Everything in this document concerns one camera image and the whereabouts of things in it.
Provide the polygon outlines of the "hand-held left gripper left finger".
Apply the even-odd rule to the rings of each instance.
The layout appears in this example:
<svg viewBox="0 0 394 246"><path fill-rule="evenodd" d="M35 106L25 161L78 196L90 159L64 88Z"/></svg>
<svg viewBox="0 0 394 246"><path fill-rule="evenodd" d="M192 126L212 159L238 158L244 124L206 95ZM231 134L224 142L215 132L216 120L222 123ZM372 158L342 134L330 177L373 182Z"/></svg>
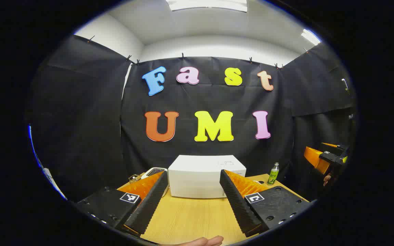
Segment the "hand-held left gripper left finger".
<svg viewBox="0 0 394 246"><path fill-rule="evenodd" d="M76 208L108 227L140 237L145 233L168 186L161 170L119 189L101 188L76 203Z"/></svg>

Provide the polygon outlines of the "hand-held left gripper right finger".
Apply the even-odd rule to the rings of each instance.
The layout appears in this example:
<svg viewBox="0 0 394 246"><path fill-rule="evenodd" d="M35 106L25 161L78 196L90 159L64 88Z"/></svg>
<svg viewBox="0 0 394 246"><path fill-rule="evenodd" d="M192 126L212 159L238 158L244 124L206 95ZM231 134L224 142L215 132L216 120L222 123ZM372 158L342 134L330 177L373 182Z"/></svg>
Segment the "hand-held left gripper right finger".
<svg viewBox="0 0 394 246"><path fill-rule="evenodd" d="M282 186L268 188L225 169L220 185L246 237L274 230L312 206Z"/></svg>

